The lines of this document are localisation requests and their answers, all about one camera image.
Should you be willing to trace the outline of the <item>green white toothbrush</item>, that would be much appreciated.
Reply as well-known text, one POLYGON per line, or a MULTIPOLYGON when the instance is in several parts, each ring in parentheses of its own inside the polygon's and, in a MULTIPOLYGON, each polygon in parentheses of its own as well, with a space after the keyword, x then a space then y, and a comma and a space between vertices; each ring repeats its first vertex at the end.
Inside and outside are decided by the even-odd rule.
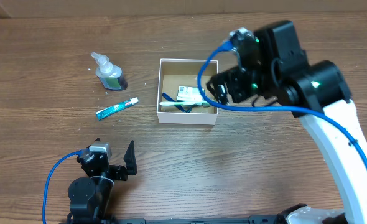
POLYGON ((192 105, 197 105, 197 106, 203 106, 203 107, 209 107, 211 106, 211 104, 209 104, 206 101, 162 101, 159 103, 161 106, 192 106, 192 105))

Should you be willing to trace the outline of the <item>green white soap packet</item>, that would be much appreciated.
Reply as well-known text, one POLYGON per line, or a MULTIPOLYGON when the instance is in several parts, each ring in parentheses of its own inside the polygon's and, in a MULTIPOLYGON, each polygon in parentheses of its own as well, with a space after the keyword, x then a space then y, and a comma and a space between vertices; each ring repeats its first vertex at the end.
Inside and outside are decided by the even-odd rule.
POLYGON ((203 101, 198 88, 190 86, 179 86, 177 101, 203 101))

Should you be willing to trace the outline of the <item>blue disposable razor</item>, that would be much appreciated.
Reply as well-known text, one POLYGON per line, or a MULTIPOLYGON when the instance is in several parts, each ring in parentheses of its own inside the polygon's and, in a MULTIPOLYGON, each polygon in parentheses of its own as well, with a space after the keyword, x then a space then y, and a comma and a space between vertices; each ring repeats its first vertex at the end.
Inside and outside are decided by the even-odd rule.
MULTIPOLYGON (((165 100, 167 100, 167 101, 169 101, 169 102, 175 102, 175 100, 174 99, 172 99, 168 94, 166 94, 166 93, 163 93, 162 94, 162 97, 165 99, 165 100)), ((175 105, 175 107, 177 108, 177 109, 179 109, 180 111, 182 111, 182 112, 184 112, 184 113, 190 113, 191 111, 192 111, 192 106, 189 106, 188 108, 184 108, 183 106, 181 106, 181 105, 175 105)))

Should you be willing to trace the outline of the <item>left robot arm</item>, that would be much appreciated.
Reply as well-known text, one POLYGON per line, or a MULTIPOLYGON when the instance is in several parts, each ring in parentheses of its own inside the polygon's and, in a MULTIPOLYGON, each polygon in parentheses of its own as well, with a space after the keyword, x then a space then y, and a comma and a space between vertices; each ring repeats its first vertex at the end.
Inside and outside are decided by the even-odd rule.
POLYGON ((124 165, 112 165, 110 145, 96 139, 82 150, 77 162, 81 164, 85 177, 74 180, 68 188, 70 213, 67 223, 117 223, 107 209, 116 181, 126 181, 137 174, 134 141, 131 141, 123 160, 124 165))

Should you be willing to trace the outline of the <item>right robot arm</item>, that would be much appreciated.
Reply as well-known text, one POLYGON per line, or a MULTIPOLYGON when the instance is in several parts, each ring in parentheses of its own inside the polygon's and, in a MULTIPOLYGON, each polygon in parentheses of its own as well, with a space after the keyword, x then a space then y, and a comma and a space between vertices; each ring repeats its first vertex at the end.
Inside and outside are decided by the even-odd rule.
POLYGON ((238 64, 200 85, 203 99, 230 111, 292 113, 319 148, 343 202, 341 210, 294 205, 274 222, 367 223, 367 141, 340 69, 328 60, 309 64, 287 20, 234 30, 216 52, 233 52, 238 64))

